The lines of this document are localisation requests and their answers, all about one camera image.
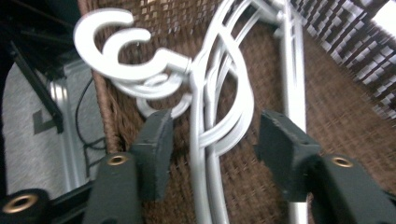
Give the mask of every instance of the brass grommet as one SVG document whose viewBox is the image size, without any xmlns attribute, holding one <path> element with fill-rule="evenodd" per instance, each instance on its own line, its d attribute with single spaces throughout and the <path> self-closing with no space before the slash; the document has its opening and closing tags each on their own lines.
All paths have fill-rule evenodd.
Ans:
<svg viewBox="0 0 396 224">
<path fill-rule="evenodd" d="M 332 163 L 334 163 L 334 164 L 336 164 L 338 166 L 346 167 L 346 168 L 349 168 L 349 167 L 353 166 L 353 163 L 351 161 L 349 161 L 347 159 L 344 159 L 342 157 L 333 157 L 332 158 Z"/>
<path fill-rule="evenodd" d="M 107 164 L 121 165 L 121 164 L 125 163 L 126 161 L 128 161 L 128 158 L 126 156 L 114 156 L 107 161 Z"/>
<path fill-rule="evenodd" d="M 3 207 L 3 212 L 8 214 L 21 212 L 35 204 L 37 200 L 38 197 L 34 194 L 22 194 L 9 201 Z"/>
</svg>

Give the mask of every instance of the white metal hook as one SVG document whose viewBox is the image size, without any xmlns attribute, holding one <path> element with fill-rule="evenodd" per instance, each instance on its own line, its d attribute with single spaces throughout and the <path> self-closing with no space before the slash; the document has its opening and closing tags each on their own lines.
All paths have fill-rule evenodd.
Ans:
<svg viewBox="0 0 396 224">
<path fill-rule="evenodd" d="M 103 54 L 107 57 L 108 60 L 114 63 L 118 63 L 118 56 L 122 47 L 124 47 L 128 43 L 134 43 L 135 41 L 138 41 L 139 38 L 137 36 L 145 35 L 149 35 L 149 31 L 139 28 L 127 29 L 116 32 L 106 41 L 103 48 Z M 117 88 L 119 88 L 119 90 L 123 91 L 128 95 L 138 98 L 146 98 L 150 100 L 162 99 L 171 95 L 172 93 L 177 91 L 177 89 L 183 82 L 182 75 L 178 73 L 173 73 L 169 78 L 167 78 L 167 75 L 165 75 L 166 78 L 163 78 L 163 76 L 160 77 L 162 80 L 160 85 L 157 85 L 160 83 L 158 81 L 155 82 L 156 85 L 149 86 L 142 86 L 136 84 L 135 82 L 119 81 L 114 79 L 112 80 L 112 82 Z"/>
<path fill-rule="evenodd" d="M 93 40 L 100 28 L 111 24 L 131 25 L 133 21 L 131 12 L 117 8 L 99 9 L 85 16 L 78 22 L 74 32 L 75 46 L 81 58 L 104 76 L 119 80 L 143 81 L 161 73 L 165 68 L 181 74 L 189 73 L 191 59 L 168 49 L 158 49 L 147 63 L 130 65 L 109 61 L 96 48 Z M 130 30 L 136 35 L 135 40 L 149 41 L 147 33 L 135 32 L 135 28 Z"/>
</svg>

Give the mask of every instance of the black cable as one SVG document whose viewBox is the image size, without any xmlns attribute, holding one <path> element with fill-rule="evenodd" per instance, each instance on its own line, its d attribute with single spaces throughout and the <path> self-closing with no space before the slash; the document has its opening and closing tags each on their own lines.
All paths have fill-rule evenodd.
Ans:
<svg viewBox="0 0 396 224">
<path fill-rule="evenodd" d="M 95 150 L 103 150 L 103 149 L 106 149 L 106 144 L 103 147 L 96 147 L 95 145 L 97 145 L 101 141 L 105 142 L 105 138 L 104 137 L 89 143 L 82 136 L 81 131 L 80 131 L 79 126 L 78 126 L 78 111 L 79 111 L 79 107 L 81 106 L 82 99 L 84 98 L 84 95 L 87 92 L 88 88 L 90 87 L 92 81 L 93 81 L 93 78 L 91 77 L 90 81 L 87 83 L 87 85 L 85 86 L 84 90 L 82 91 L 82 94 L 79 96 L 79 100 L 78 100 L 77 107 L 76 107 L 76 113 L 75 113 L 75 123 L 76 123 L 76 129 L 77 129 L 78 138 L 82 142 L 84 147 L 88 147 L 88 148 L 95 149 Z"/>
</svg>

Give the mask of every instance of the white metal frame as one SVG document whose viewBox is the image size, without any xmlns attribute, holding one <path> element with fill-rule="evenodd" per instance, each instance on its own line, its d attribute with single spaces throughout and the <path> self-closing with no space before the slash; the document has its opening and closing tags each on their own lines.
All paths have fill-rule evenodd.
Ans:
<svg viewBox="0 0 396 224">
<path fill-rule="evenodd" d="M 75 45 L 81 58 L 110 78 L 120 91 L 136 97 L 137 106 L 145 117 L 155 112 L 147 100 L 168 97 L 182 84 L 190 86 L 191 93 L 186 93 L 173 108 L 172 116 L 175 119 L 191 107 L 191 181 L 197 222 L 205 224 L 229 223 L 219 157 L 241 140 L 253 117 L 253 92 L 239 44 L 257 21 L 279 26 L 276 33 L 281 37 L 285 113 L 305 130 L 303 37 L 298 17 L 291 12 L 286 0 L 274 1 L 271 6 L 262 0 L 245 0 L 232 10 L 233 2 L 225 0 L 220 4 L 202 48 L 193 59 L 169 49 L 158 49 L 148 63 L 119 63 L 118 55 L 125 45 L 149 41 L 150 33 L 140 28 L 116 32 L 107 40 L 103 51 L 99 51 L 93 41 L 99 28 L 133 24 L 133 15 L 126 10 L 96 10 L 84 16 L 75 29 Z M 233 38 L 231 31 L 248 7 L 256 11 Z M 211 52 L 212 61 L 208 67 Z M 166 75 L 165 69 L 170 69 L 172 74 Z M 237 81 L 236 96 L 230 111 L 216 123 L 219 94 L 229 74 Z M 306 211 L 306 203 L 291 203 L 292 223 L 307 223 Z"/>
</svg>

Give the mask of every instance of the brown wicker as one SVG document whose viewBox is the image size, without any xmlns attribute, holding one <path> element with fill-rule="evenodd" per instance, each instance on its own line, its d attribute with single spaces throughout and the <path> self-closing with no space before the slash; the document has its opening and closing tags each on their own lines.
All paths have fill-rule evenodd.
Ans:
<svg viewBox="0 0 396 224">
<path fill-rule="evenodd" d="M 191 6 L 190 1 L 103 1 L 79 0 L 83 14 L 100 7 L 123 7 L 131 9 L 139 19 L 148 16 L 150 30 L 174 26 L 173 32 L 156 34 L 149 44 L 131 46 L 121 55 L 126 63 L 148 60 L 159 46 L 193 56 L 201 47 L 207 22 L 216 8 L 214 1 L 191 1 L 200 3 L 199 8 L 190 8 L 191 22 L 179 15 L 181 8 L 168 7 L 176 14 L 177 23 L 168 24 L 168 15 L 155 10 L 164 6 Z M 151 8 L 143 12 L 142 8 Z M 204 13 L 204 18 L 197 16 Z M 101 47 L 115 29 L 106 29 L 97 38 Z M 232 223 L 284 223 L 287 205 L 271 179 L 269 170 L 258 162 L 253 152 L 259 134 L 260 112 L 264 109 L 282 111 L 282 87 L 279 62 L 279 42 L 273 38 L 273 28 L 257 25 L 242 43 L 251 85 L 255 97 L 255 114 L 246 137 L 228 154 L 221 157 L 222 181 L 226 203 Z M 396 141 L 395 130 L 372 110 L 361 87 L 355 85 L 325 51 L 304 35 L 306 107 L 308 132 L 323 146 L 325 153 L 341 153 L 360 161 L 368 173 L 386 190 L 396 192 Z M 115 89 L 111 83 L 93 72 L 98 102 L 105 125 L 109 152 L 126 150 L 134 141 L 143 119 L 135 107 L 135 99 Z M 222 92 L 221 115 L 228 110 L 234 97 L 234 83 L 227 80 Z M 180 94 L 169 100 L 156 102 L 154 106 L 174 105 Z M 189 169 L 189 115 L 175 120 L 175 149 L 170 167 L 170 181 L 163 202 L 145 203 L 144 217 L 147 223 L 194 223 Z"/>
<path fill-rule="evenodd" d="M 376 113 L 394 125 L 396 39 L 372 22 L 388 1 L 291 0 L 309 33 L 370 92 Z"/>
</svg>

